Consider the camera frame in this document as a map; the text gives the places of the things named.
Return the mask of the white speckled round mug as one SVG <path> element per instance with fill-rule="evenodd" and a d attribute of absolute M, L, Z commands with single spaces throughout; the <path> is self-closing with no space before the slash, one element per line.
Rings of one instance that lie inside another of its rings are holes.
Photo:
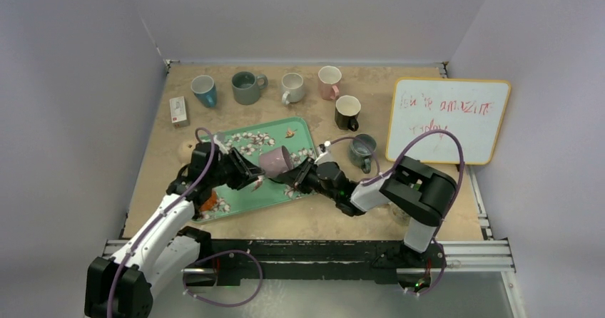
<path fill-rule="evenodd" d="M 280 90 L 283 105 L 300 102 L 305 96 L 304 78 L 299 73 L 286 73 L 281 79 Z"/>

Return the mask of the grey flat-bottom mug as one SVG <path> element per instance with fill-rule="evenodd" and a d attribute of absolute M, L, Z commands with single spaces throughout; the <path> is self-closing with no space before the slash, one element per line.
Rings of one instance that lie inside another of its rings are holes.
<path fill-rule="evenodd" d="M 231 79 L 233 97 L 241 105 L 252 105 L 260 100 L 261 91 L 268 86 L 264 74 L 256 76 L 249 71 L 240 71 Z"/>

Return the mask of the orange mug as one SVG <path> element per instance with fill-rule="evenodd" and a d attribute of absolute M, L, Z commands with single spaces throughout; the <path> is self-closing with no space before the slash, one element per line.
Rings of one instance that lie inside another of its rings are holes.
<path fill-rule="evenodd" d="M 210 197 L 201 205 L 199 212 L 211 211 L 218 203 L 218 195 L 215 190 L 212 190 Z"/>

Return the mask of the pink faceted mug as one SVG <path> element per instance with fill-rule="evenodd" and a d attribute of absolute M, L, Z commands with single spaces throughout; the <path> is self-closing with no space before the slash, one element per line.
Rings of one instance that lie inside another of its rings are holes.
<path fill-rule="evenodd" d="M 324 100 L 332 101 L 340 97 L 342 72 L 336 66 L 323 66 L 317 73 L 318 90 Z"/>

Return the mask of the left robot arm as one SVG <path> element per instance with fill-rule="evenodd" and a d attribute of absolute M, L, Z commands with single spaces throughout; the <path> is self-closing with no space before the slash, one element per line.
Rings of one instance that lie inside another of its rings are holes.
<path fill-rule="evenodd" d="M 154 215 L 118 251 L 88 266 L 85 316 L 148 317 L 156 296 L 184 267 L 205 267 L 214 257 L 210 233 L 186 222 L 216 187 L 241 190 L 263 174 L 233 148 L 198 143 Z"/>

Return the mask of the blue textured mug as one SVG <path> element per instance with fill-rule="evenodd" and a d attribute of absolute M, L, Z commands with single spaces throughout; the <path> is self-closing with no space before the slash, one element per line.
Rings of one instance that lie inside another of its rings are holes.
<path fill-rule="evenodd" d="M 200 75 L 195 77 L 190 88 L 194 96 L 206 107 L 214 108 L 217 104 L 217 88 L 211 76 Z"/>

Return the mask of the grey-blue speckled round mug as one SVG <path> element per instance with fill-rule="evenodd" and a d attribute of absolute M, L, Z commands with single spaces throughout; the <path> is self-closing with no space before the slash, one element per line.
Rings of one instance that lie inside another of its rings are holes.
<path fill-rule="evenodd" d="M 369 174 L 372 170 L 372 164 L 376 163 L 375 149 L 377 143 L 375 139 L 368 134 L 356 135 L 347 151 L 349 161 L 364 174 Z"/>

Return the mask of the black mug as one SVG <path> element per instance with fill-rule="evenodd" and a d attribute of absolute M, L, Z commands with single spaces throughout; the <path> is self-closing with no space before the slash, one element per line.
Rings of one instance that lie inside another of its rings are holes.
<path fill-rule="evenodd" d="M 341 96 L 335 102 L 335 123 L 341 130 L 357 131 L 361 103 L 354 96 Z"/>

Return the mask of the cream mug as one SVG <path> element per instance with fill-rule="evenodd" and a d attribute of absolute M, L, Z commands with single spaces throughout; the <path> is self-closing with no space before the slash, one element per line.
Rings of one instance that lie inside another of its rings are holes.
<path fill-rule="evenodd" d="M 398 225 L 405 227 L 409 225 L 411 217 L 393 203 L 390 204 L 390 214 L 393 221 Z"/>

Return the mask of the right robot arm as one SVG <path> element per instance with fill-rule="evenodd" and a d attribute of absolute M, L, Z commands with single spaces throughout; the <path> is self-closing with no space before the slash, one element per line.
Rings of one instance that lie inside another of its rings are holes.
<path fill-rule="evenodd" d="M 400 255 L 411 266 L 426 260 L 429 244 L 459 192 L 459 182 L 440 170 L 405 156 L 390 174 L 355 182 L 335 161 L 306 158 L 297 167 L 272 178 L 294 190 L 331 199 L 342 213 L 354 217 L 392 203 L 410 216 Z"/>

